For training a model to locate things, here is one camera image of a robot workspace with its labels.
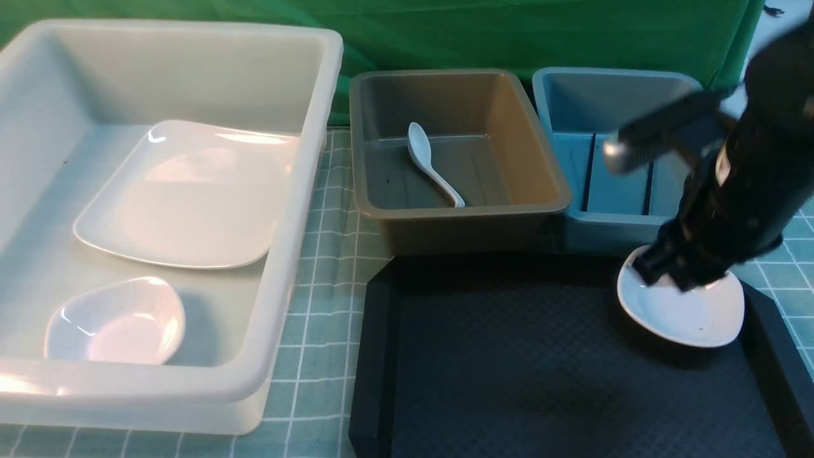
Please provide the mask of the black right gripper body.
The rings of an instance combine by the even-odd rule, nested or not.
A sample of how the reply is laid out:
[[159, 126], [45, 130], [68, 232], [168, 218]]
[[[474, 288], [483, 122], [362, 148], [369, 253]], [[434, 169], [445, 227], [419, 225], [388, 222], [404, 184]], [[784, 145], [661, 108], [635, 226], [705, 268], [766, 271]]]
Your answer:
[[670, 270], [725, 276], [735, 264], [759, 257], [782, 242], [784, 212], [729, 181], [719, 185], [716, 160], [706, 159], [684, 180], [677, 214], [645, 251], [675, 255]]

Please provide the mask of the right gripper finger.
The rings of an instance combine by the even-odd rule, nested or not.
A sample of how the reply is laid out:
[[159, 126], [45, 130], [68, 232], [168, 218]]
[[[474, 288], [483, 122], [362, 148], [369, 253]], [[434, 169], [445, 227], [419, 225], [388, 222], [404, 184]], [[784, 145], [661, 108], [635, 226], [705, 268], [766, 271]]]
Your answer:
[[675, 255], [666, 251], [635, 251], [631, 254], [631, 269], [646, 287], [674, 287], [670, 275], [674, 264]]
[[716, 281], [715, 275], [707, 275], [704, 273], [689, 272], [688, 270], [675, 270], [674, 271], [674, 284], [677, 289], [682, 292], [688, 292], [700, 287], [706, 287]]

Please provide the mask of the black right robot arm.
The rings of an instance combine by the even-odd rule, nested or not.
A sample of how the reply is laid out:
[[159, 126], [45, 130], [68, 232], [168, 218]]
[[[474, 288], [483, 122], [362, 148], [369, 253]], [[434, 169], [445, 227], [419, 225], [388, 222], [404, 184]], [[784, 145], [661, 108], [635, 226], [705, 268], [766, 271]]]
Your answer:
[[633, 259], [646, 285], [669, 277], [681, 291], [718, 281], [730, 267], [773, 251], [812, 195], [812, 19], [765, 44], [745, 72], [738, 119], [719, 110], [723, 92], [700, 91], [637, 122], [690, 166], [677, 214]]

